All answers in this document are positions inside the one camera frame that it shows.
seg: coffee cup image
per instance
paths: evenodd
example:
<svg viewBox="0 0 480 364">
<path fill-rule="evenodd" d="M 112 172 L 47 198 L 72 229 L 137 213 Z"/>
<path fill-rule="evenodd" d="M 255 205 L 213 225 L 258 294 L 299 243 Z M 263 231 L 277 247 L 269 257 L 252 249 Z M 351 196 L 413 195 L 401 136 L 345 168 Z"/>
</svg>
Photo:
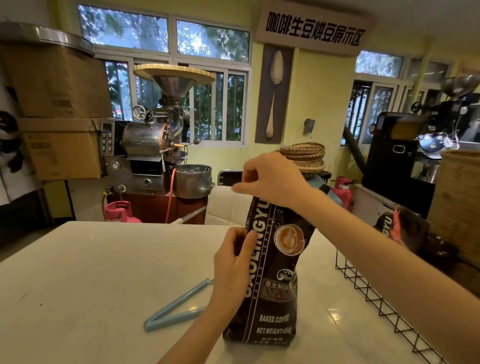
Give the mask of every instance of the coffee cup image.
<svg viewBox="0 0 480 364">
<path fill-rule="evenodd" d="M 303 232 L 297 225 L 283 225 L 275 232 L 276 247 L 286 255 L 300 254 L 305 246 Z"/>
</svg>

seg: stack of baskets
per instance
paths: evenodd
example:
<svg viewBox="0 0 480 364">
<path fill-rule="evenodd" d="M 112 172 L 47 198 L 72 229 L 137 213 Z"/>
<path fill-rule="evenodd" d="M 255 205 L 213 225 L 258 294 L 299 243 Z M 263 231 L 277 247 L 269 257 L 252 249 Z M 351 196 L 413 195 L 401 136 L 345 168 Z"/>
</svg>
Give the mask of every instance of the stack of baskets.
<svg viewBox="0 0 480 364">
<path fill-rule="evenodd" d="M 325 147 L 320 143 L 297 143 L 280 148 L 280 153 L 293 161 L 302 173 L 316 173 L 325 168 Z"/>
</svg>

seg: silver coffee roaster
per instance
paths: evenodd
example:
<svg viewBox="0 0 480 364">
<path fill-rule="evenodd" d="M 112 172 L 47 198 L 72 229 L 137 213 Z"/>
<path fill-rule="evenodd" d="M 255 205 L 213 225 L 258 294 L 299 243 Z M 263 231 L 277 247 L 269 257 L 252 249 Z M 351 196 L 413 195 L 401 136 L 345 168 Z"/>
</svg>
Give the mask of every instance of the silver coffee roaster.
<svg viewBox="0 0 480 364">
<path fill-rule="evenodd" d="M 175 196 L 207 196 L 213 186 L 212 168 L 182 164 L 187 158 L 182 134 L 186 138 L 183 127 L 189 113 L 183 110 L 181 102 L 194 85 L 214 82 L 214 75 L 168 64 L 137 65 L 133 73 L 160 86 L 160 107 L 136 105 L 132 110 L 135 121 L 102 123 L 100 150 L 106 166 L 106 185 L 112 193 L 165 195 L 176 168 Z"/>
<path fill-rule="evenodd" d="M 479 76 L 447 78 L 441 91 L 449 99 L 434 106 L 419 102 L 413 114 L 382 112 L 369 128 L 372 144 L 367 161 L 346 128 L 344 137 L 363 173 L 362 185 L 426 217 L 435 191 L 441 152 L 459 149 L 475 124 Z"/>
</svg>

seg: white table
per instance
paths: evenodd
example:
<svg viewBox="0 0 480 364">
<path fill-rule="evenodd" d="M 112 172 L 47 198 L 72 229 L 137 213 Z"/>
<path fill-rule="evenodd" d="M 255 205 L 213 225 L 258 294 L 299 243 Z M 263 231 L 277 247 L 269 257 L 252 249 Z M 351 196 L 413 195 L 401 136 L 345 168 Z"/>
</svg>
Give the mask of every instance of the white table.
<svg viewBox="0 0 480 364">
<path fill-rule="evenodd" d="M 191 321 L 142 323 L 205 278 L 226 226 L 68 222 L 0 263 L 0 363 L 156 363 Z M 423 363 L 335 270 L 319 232 L 297 265 L 287 349 L 225 343 L 208 363 Z M 208 303 L 211 287 L 178 311 Z"/>
</svg>

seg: coffee roaster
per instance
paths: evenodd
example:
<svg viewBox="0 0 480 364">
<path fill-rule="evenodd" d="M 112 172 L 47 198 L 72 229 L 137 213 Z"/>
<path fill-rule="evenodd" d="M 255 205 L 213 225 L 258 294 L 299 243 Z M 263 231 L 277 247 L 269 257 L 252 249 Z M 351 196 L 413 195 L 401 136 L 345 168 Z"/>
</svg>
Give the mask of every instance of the coffee roaster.
<svg viewBox="0 0 480 364">
<path fill-rule="evenodd" d="M 207 71 L 168 64 L 137 65 L 133 73 L 160 86 L 160 107 L 136 105 L 135 121 L 102 124 L 106 184 L 119 193 L 162 195 L 168 191 L 172 169 L 187 158 L 182 131 L 189 115 L 182 108 L 182 98 L 194 85 L 212 83 L 215 78 Z"/>
<path fill-rule="evenodd" d="M 472 93 L 479 84 L 478 76 L 448 78 L 441 90 L 449 100 L 431 107 L 416 102 L 413 114 L 382 112 L 370 126 L 373 138 L 363 186 L 426 217 L 441 152 L 460 148 L 470 125 L 469 106 L 479 101 Z"/>
</svg>

